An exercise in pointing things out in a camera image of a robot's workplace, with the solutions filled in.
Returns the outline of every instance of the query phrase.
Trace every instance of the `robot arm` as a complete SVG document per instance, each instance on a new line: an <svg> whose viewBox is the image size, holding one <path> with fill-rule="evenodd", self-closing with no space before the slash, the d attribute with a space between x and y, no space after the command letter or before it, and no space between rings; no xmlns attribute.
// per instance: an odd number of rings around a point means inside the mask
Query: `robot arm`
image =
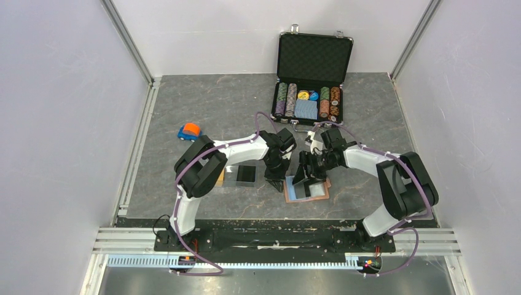
<svg viewBox="0 0 521 295"><path fill-rule="evenodd" d="M384 155L361 149L356 142L347 143L340 130L331 129L321 134L323 143L313 139L310 132L307 143L312 152L299 154L299 170L294 184L307 181L322 181L326 172L338 166L362 170L378 178L382 192L383 205L358 222L356 232L359 241L370 242L385 234L404 218L424 211L425 203L418 189L411 183L408 174L393 160ZM407 152L399 157L420 182L431 206L438 202L438 194L418 154Z"/></svg>
<svg viewBox="0 0 521 295"><path fill-rule="evenodd" d="M201 202L216 184L221 171L226 165L233 165L247 160L264 160L266 171L264 177L278 191L283 190L283 180L289 168L291 152L296 143L291 132L282 129L277 134L261 131L259 137L255 134L232 141L212 141L206 135L199 137L175 165L176 174L179 174L188 164L202 152L215 146L226 145L234 141L250 140L249 144L230 145L208 154L203 159L204 164L196 162L181 178L178 186L179 233L185 235L195 228L195 215Z"/></svg>

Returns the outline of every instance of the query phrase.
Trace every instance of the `purple cable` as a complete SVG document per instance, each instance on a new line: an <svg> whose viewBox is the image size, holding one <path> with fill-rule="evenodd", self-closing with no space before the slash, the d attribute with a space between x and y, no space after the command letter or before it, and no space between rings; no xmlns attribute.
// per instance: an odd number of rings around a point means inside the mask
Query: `purple cable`
<svg viewBox="0 0 521 295"><path fill-rule="evenodd" d="M404 232L406 230L412 230L414 231L415 235L416 235L416 244L414 246L414 249L412 250L412 253L411 255L409 256L408 260L400 267L396 268L396 269L393 269L393 270L389 270L387 272L382 272L382 273L378 273L378 274L373 274L373 275L369 275L370 277L379 277L381 275L388 275L388 274L391 274L391 273L394 273L394 272L397 272L398 270L401 270L403 269L404 267L407 267L409 265L409 263L411 262L411 260L414 258L414 256L416 255L416 251L418 250L418 245L420 243L420 236L418 234L418 231L413 228L413 227L407 227L405 229L400 229L400 230L397 230L397 231L394 231L395 229L397 229L398 227L401 227L402 225L404 225L406 222L408 222L407 220L413 220L413 219L418 219L418 218L432 218L433 217L433 210L431 209L431 204L429 203L429 199L427 198L427 195L425 195L425 191L423 190L423 188L421 187L421 184L420 182L418 181L418 179L416 178L416 176L414 175L414 173L412 173L412 171L410 171L409 167L407 167L407 165L402 161L400 160L400 158L392 155L392 154L389 154L389 153L385 153L385 152L382 152L382 151L379 151L377 149L372 149L371 147L367 147L367 146L364 146L362 145L356 135L351 132L351 130L349 130L346 126L343 126L343 125L340 125L338 123L335 123L335 122L331 122L331 121L324 121L324 122L320 122L318 124L316 124L312 131L316 131L321 125L323 124L331 124L331 125L335 125L336 127L338 128L342 128L343 130L345 130L347 133L349 133L349 135L351 135L355 141L356 141L356 144L361 148L361 149L364 149L366 151L369 151L369 152L373 152L375 154L378 154L378 155L382 155L384 157L388 157L388 158L391 158L393 160L396 161L396 163L398 163L404 170L405 172L409 175L411 181L414 183L414 186L416 187L416 189L418 189L418 192L420 192L420 196L421 198L423 199L423 203L425 204L425 208L427 210L427 212L425 214L422 214L422 215L417 215L417 216L410 216L409 218L406 218L406 219L403 219L402 221L399 221L395 226L391 227L388 231L387 231L387 234L388 235L397 235L397 234L400 234L401 232Z"/></svg>
<svg viewBox="0 0 521 295"><path fill-rule="evenodd" d="M400 265L399 267L397 267L395 269L391 269L391 270L388 270L386 272L381 272L381 273L366 273L365 276L379 277L381 275L390 275L391 273L398 272L398 271L406 268L409 265L409 263L412 261L412 259L416 255L416 251L418 251L418 245L420 244L420 235L418 234L418 231L414 227L406 227L405 229L400 229L393 233L390 233L390 235L401 234L402 232L405 232L406 230L412 230L412 231L414 231L414 234L416 235L416 244L414 244L414 249L412 250L412 253L410 254L408 260L404 264Z"/></svg>
<svg viewBox="0 0 521 295"><path fill-rule="evenodd" d="M235 141L235 142L232 142L232 143L229 143L228 144L228 147L229 146L236 146L238 144L245 144L245 143L250 143L251 140L256 140L259 135L260 135L260 132L261 132L261 128L259 127L259 122L257 121L257 117L258 115L263 115L264 117L266 117L272 124L273 126L273 129L275 129L275 132L278 132L277 131L277 128L275 127L275 123L271 120L271 118L264 112L257 112L255 114L255 128L256 128L256 132L255 132L255 136L253 138L251 138L250 140L241 140L241 141ZM208 155L209 153L211 152L214 152L214 151L217 151L218 149L222 149L222 148L225 148L226 147L226 144L222 144L220 146L216 146L216 147L212 147L211 149L201 153L200 155L198 155L196 158L194 158L190 163L188 163L188 165L180 172L180 174L176 177L176 181L174 183L174 186L175 188L177 189L178 191L178 194L181 195L182 194L182 191L179 189L178 187L178 184L179 184L179 181L181 180L181 178L183 177L183 175L186 173L186 171L188 171L188 169L190 169L190 167L192 167L196 162L198 162L200 159L202 159L204 156ZM177 197L176 197L176 203L175 203L175 206L174 206L174 213L173 213L173 217L174 217L174 228L176 230L176 235L178 236L179 238L179 241L181 242L181 244L183 245L183 247L190 253L192 253L195 257L199 258L200 260L208 263L209 265L217 268L219 271L218 272L203 272L203 273L190 273L190 272L187 272L187 273L180 273L178 272L178 275L187 275L187 276L193 276L193 277L206 277L206 276L216 276L216 275L222 275L222 273L224 272L224 269L222 269L222 267L218 266L217 264L215 264L214 262L211 262L210 260L204 258L203 256L197 254L194 250L192 250L188 245L186 245L186 242L182 239L182 236L179 234L179 225L178 225L178 222L177 222L177 217L178 217L178 213L179 213L179 200Z"/></svg>

